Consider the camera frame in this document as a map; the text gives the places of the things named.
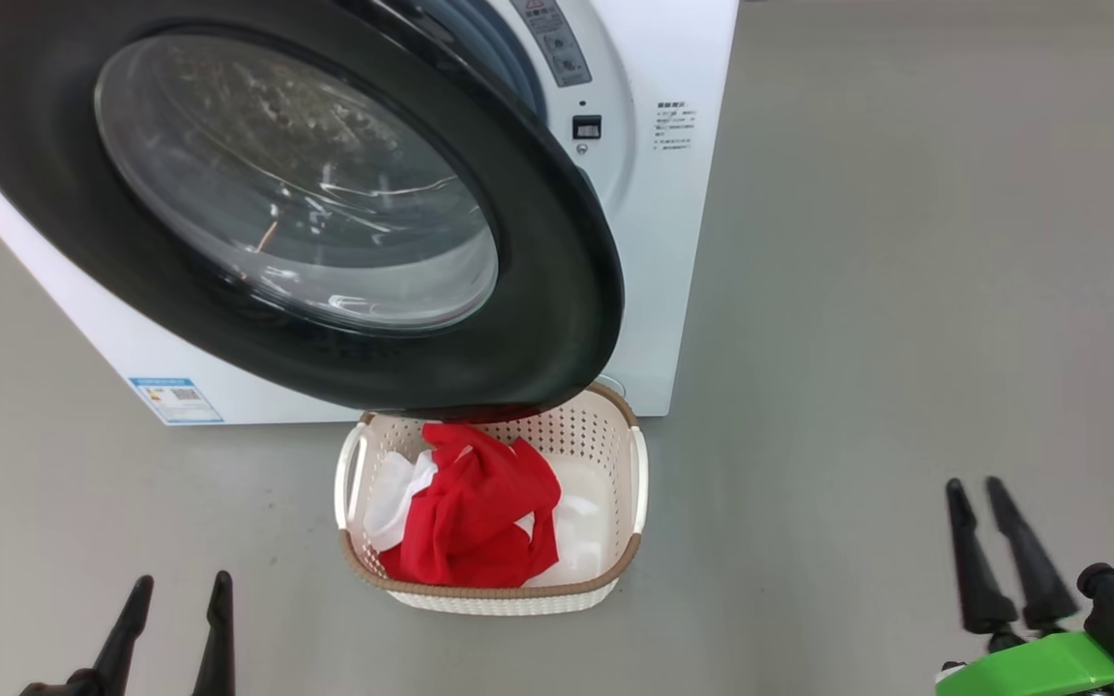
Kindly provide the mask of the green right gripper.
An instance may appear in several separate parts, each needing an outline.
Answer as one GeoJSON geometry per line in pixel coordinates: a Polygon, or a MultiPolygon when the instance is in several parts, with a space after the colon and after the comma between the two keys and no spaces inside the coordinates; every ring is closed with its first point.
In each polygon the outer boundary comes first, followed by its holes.
{"type": "Polygon", "coordinates": [[[1030,643],[1012,629],[1018,614],[1001,594],[978,541],[977,516],[958,478],[945,497],[952,539],[962,629],[985,635],[990,651],[974,661],[948,661],[936,695],[1114,695],[1114,630],[1061,631],[1079,611],[1055,563],[999,477],[986,479],[996,529],[1007,538],[1024,595],[1022,620],[1034,631],[1057,631],[1030,643]]]}

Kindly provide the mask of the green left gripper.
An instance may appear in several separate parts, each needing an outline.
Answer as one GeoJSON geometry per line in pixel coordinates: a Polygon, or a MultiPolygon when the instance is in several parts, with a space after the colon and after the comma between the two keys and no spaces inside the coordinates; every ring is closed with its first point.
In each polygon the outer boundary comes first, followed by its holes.
{"type": "MultiPolygon", "coordinates": [[[[127,602],[102,644],[85,680],[66,683],[32,682],[19,696],[96,696],[124,695],[130,678],[135,643],[140,638],[149,617],[154,577],[141,574],[131,587],[127,602]]],[[[205,612],[208,637],[201,659],[193,695],[234,695],[235,647],[233,623],[233,577],[219,571],[214,577],[211,599],[205,612]]]]}

